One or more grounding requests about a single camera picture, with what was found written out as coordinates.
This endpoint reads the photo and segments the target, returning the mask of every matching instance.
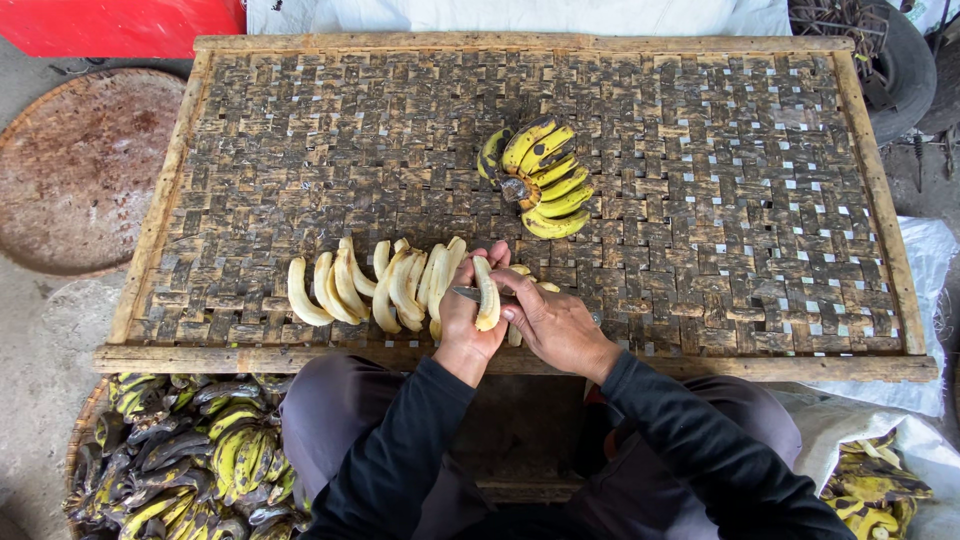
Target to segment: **wooden frame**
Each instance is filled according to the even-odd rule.
[[[833,56],[843,111],[852,126],[857,164],[864,176],[867,197],[879,227],[879,237],[890,268],[904,350],[897,356],[779,356],[701,357],[654,356],[647,358],[656,369],[684,379],[707,374],[736,375],[747,380],[933,380],[935,362],[924,356],[924,332],[913,281],[897,224],[889,187],[879,161],[869,116],[863,103],[850,50],[845,37],[596,37],[579,34],[531,33],[423,33],[342,34],[310,36],[198,37],[197,58],[187,84],[177,124],[156,194],[143,222],[139,242],[113,318],[107,345],[98,349],[94,369],[101,372],[296,372],[309,359],[319,356],[307,347],[135,347],[129,343],[132,312],[144,294],[146,269],[156,264],[163,248],[163,225],[171,211],[174,190],[187,155],[186,140],[201,108],[200,96],[215,53],[249,50],[302,51],[318,48],[351,49],[444,49],[465,47],[524,47],[579,49],[583,51],[644,53],[787,53],[817,51]],[[408,370],[432,348],[396,348],[392,369]],[[558,374],[528,350],[501,350],[489,373]]]

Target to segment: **hand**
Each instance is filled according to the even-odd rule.
[[[493,244],[490,252],[481,248],[467,254],[453,275],[450,287],[454,285],[473,285],[473,257],[485,257],[492,269],[510,266],[510,249],[507,242],[500,240]],[[492,330],[479,331],[476,328],[477,311],[480,306],[453,292],[446,290],[440,300],[440,320],[444,339],[433,359],[457,379],[476,388],[487,369],[487,363],[503,342],[507,332],[507,321],[501,317]]]
[[[603,334],[583,301],[550,292],[513,270],[493,272],[495,282],[514,290],[520,306],[503,307],[503,317],[520,330],[541,360],[603,384],[623,352]]]

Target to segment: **knife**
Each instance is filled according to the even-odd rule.
[[[477,304],[480,304],[480,301],[481,301],[482,298],[483,298],[483,295],[480,293],[480,289],[478,289],[478,288],[476,288],[476,287],[464,287],[464,286],[461,286],[461,285],[454,285],[454,287],[453,287],[453,292],[459,294],[460,296],[466,298],[467,300],[471,300],[471,301],[473,301],[473,302],[476,302]],[[513,305],[513,306],[519,306],[519,305],[520,305],[520,302],[519,302],[519,300],[516,299],[516,296],[510,296],[510,295],[502,294],[502,293],[501,293],[501,294],[500,294],[500,304],[501,304],[501,305],[503,305],[503,304],[509,304],[509,305]],[[597,326],[600,326],[600,316],[599,316],[599,315],[597,315],[596,313],[591,313],[591,314],[590,314],[590,318],[593,319],[593,322],[596,323]]]

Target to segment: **knife blade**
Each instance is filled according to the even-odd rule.
[[[483,295],[480,293],[480,289],[476,287],[464,287],[461,285],[455,285],[453,287],[453,292],[459,294],[460,296],[466,298],[467,300],[472,300],[477,304],[480,304],[480,300],[483,298]],[[500,294],[500,304],[511,304],[513,306],[519,306],[520,302],[516,299],[516,296]]]

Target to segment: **person's right hand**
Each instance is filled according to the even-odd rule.
[[[583,301],[538,287],[513,270],[498,270],[491,277],[516,293],[520,306],[503,307],[503,316],[535,355],[561,371],[603,384],[623,349],[600,331]]]

